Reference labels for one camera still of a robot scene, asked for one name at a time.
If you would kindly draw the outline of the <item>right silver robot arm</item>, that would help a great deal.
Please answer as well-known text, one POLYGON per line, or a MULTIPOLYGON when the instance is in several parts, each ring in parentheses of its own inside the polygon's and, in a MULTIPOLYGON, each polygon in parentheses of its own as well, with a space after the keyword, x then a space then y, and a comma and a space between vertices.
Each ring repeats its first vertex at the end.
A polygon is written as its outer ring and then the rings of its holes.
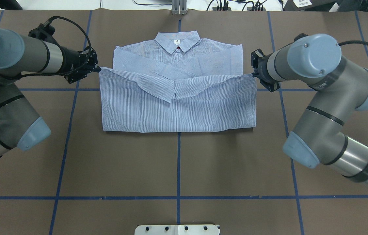
POLYGON ((302 33, 269 55, 256 49, 251 66, 252 75, 270 92, 294 80, 316 92, 283 152, 305 167, 323 164, 368 185, 368 146, 342 133, 353 112, 368 110, 368 69, 343 56, 341 44, 322 33, 302 33))

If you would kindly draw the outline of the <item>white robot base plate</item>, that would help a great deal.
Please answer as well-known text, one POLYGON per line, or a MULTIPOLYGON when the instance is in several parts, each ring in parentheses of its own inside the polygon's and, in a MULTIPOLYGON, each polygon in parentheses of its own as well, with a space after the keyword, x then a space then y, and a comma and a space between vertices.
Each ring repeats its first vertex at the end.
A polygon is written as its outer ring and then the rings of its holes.
POLYGON ((137 226, 135 235, 220 235, 219 225, 188 224, 188 225, 141 225, 137 226))

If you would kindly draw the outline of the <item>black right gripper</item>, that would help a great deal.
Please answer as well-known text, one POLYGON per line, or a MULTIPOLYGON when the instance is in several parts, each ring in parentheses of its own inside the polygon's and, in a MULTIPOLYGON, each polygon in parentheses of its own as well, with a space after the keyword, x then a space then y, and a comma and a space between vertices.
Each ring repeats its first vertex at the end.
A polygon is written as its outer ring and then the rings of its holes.
POLYGON ((268 60, 270 55, 265 55, 261 49, 251 52, 252 76, 258 78, 262 86, 268 91, 275 92, 280 89, 280 83, 272 78, 268 71, 268 60))

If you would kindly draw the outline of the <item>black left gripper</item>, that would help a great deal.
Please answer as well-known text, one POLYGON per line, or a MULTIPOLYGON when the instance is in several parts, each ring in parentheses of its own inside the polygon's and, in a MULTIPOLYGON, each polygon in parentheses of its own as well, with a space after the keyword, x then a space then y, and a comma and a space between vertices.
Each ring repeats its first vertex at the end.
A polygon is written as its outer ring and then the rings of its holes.
POLYGON ((64 74, 64 78, 69 84, 86 78, 90 73, 99 73, 102 70, 98 65, 96 51, 92 47, 70 54, 68 59, 70 59, 71 68, 64 74))

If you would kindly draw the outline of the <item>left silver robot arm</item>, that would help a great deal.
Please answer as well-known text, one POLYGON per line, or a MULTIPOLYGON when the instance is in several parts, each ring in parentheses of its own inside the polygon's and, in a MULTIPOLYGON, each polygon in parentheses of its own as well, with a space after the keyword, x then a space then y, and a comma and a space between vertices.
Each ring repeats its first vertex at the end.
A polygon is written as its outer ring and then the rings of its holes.
POLYGON ((16 81, 48 75, 63 76, 72 84, 101 70, 90 45, 83 51, 68 49, 54 40, 54 31, 51 26, 40 25, 22 36, 0 28, 0 158, 14 148, 29 150, 51 134, 16 81))

